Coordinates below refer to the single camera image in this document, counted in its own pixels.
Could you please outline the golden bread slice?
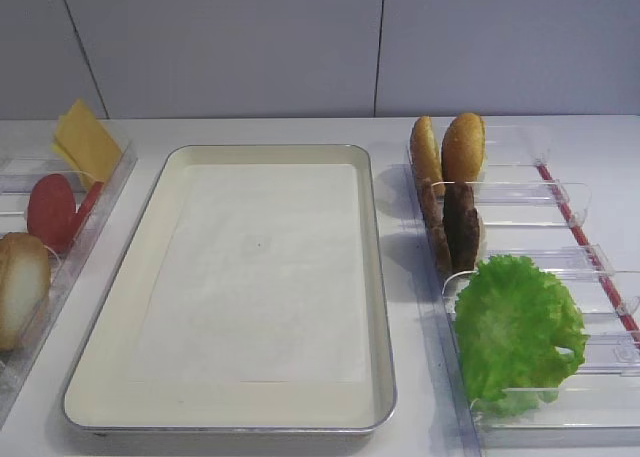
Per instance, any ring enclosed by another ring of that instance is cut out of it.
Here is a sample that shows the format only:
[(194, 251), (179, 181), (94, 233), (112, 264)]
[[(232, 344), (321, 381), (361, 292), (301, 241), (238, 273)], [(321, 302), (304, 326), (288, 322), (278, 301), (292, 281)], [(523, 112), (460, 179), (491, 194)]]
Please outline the golden bread slice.
[(441, 147), (442, 175), (449, 182), (474, 182), (485, 158), (485, 123), (475, 113), (462, 113), (445, 131)]
[(419, 182), (429, 179), (434, 185), (437, 197), (445, 192), (439, 147), (432, 128), (431, 118), (419, 117), (412, 128), (410, 137), (410, 155), (414, 173)]

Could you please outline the green lettuce leaf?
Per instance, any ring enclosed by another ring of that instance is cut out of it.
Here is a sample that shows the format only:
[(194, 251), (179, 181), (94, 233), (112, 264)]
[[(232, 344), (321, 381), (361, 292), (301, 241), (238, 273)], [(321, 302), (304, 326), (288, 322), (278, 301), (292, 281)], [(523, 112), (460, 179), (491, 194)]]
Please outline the green lettuce leaf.
[(527, 256), (496, 255), (458, 294), (454, 328), (468, 400), (511, 417), (557, 399), (588, 336), (568, 288)]

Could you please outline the left brown meat patty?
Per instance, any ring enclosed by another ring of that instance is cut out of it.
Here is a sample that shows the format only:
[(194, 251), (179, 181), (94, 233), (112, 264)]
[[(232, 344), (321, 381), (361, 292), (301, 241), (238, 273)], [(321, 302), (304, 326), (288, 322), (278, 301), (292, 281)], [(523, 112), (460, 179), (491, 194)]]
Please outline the left brown meat patty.
[(440, 277), (446, 279), (452, 274), (451, 255), (443, 226), (442, 213), (436, 200), (432, 181), (429, 178), (419, 181), (418, 197), (435, 255), (436, 268)]

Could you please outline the cream metal baking tray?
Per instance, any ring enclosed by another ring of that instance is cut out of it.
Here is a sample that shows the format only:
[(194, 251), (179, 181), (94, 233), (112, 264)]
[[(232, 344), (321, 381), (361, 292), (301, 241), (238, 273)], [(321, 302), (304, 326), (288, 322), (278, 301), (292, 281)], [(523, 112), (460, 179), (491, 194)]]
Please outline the cream metal baking tray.
[[(349, 164), (357, 173), (367, 366), (358, 382), (136, 381), (131, 367), (154, 282), (196, 165)], [(63, 406), (96, 432), (366, 434), (396, 388), (368, 153), (355, 145), (194, 145), (171, 152), (155, 182), (69, 380)]]

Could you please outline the large red tomato slice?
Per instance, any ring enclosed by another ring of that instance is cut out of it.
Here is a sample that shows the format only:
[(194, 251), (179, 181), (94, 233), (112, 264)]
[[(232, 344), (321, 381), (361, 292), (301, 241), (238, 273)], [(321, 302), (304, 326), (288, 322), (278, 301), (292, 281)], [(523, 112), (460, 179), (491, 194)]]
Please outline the large red tomato slice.
[(59, 173), (41, 178), (33, 187), (27, 207), (27, 231), (56, 253), (64, 253), (72, 237), (75, 199), (69, 181)]

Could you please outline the thin red tomato slice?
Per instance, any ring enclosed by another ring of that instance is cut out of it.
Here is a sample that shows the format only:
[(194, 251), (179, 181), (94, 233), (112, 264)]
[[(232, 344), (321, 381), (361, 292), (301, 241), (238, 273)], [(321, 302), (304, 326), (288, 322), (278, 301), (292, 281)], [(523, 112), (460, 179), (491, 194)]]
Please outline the thin red tomato slice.
[(84, 200), (71, 220), (70, 236), (72, 238), (75, 238), (84, 227), (94, 205), (100, 197), (103, 186), (103, 182), (96, 181), (84, 197)]

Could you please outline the yellow cheese slices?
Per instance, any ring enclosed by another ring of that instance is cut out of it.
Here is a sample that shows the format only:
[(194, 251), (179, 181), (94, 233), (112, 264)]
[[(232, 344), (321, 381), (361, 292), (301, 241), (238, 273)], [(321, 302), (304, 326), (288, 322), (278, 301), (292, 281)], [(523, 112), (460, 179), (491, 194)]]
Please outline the yellow cheese slices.
[(59, 117), (52, 150), (75, 170), (86, 190), (109, 181), (122, 150), (82, 99)]

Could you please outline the brown meat patty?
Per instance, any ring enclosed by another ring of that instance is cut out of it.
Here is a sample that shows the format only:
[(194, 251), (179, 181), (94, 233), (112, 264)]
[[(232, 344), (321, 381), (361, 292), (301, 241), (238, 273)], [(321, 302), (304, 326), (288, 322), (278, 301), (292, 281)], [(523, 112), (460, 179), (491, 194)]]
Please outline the brown meat patty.
[(442, 213), (436, 200), (432, 181), (429, 178), (419, 181), (418, 197), (435, 255), (436, 268), (440, 277), (446, 279), (452, 274), (451, 255), (443, 226)]
[(452, 272), (475, 268), (480, 244), (480, 224), (473, 188), (463, 182), (448, 184), (444, 195), (443, 225)]

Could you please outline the right brown meat patty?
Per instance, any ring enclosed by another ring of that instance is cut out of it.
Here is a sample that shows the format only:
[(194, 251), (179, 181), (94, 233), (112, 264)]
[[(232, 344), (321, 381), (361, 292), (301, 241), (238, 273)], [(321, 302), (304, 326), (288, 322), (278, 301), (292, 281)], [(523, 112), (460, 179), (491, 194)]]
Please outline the right brown meat patty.
[(443, 225), (452, 272), (475, 268), (480, 244), (480, 224), (473, 188), (463, 182), (448, 184), (444, 195)]

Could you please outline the left golden bread slice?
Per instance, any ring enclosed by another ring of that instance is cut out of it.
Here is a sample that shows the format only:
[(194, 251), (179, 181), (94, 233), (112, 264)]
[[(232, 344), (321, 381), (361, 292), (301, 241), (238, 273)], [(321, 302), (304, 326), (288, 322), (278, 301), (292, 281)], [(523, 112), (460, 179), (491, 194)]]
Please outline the left golden bread slice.
[(439, 147), (432, 128), (431, 118), (419, 117), (412, 128), (410, 137), (410, 155), (414, 173), (419, 182), (429, 179), (434, 185), (437, 197), (445, 192)]

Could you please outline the white parchment paper sheet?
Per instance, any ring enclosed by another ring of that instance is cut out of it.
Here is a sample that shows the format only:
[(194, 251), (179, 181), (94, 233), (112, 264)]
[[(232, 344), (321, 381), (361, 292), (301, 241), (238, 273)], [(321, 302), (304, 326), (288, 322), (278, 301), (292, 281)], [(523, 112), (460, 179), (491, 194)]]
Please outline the white parchment paper sheet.
[(196, 165), (183, 199), (133, 379), (361, 381), (368, 343), (355, 168)]

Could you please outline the right golden bread slice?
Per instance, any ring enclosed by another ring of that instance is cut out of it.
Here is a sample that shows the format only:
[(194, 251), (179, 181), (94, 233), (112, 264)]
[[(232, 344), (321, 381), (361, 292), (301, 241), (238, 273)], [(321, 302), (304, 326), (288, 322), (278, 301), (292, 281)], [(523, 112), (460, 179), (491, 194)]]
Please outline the right golden bread slice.
[(475, 113), (462, 113), (445, 131), (441, 147), (442, 175), (449, 182), (474, 182), (485, 158), (485, 123)]

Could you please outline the clear right divider rack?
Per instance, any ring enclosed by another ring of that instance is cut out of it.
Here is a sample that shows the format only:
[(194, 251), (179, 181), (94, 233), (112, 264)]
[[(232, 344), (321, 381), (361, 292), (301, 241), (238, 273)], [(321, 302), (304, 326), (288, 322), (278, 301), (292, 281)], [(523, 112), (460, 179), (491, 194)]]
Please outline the clear right divider rack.
[(467, 395), (454, 323), (472, 272), (443, 275), (434, 239), (422, 222), (415, 225), (424, 265), (419, 315), (426, 346), (440, 354), (434, 387), (455, 456), (639, 440), (639, 275), (614, 268), (587, 235), (591, 189), (559, 178), (551, 145), (545, 126), (489, 119), (487, 157), (472, 188), (481, 228), (477, 259), (527, 257), (555, 275), (581, 311), (584, 360), (563, 382), (509, 389), (496, 403)]

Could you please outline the toasted bun left rack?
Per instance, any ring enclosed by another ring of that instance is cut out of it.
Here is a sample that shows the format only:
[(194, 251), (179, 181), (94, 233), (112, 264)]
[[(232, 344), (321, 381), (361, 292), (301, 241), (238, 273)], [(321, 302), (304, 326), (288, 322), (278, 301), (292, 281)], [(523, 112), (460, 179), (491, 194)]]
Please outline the toasted bun left rack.
[(12, 350), (36, 306), (48, 296), (48, 250), (23, 232), (1, 238), (1, 351)]

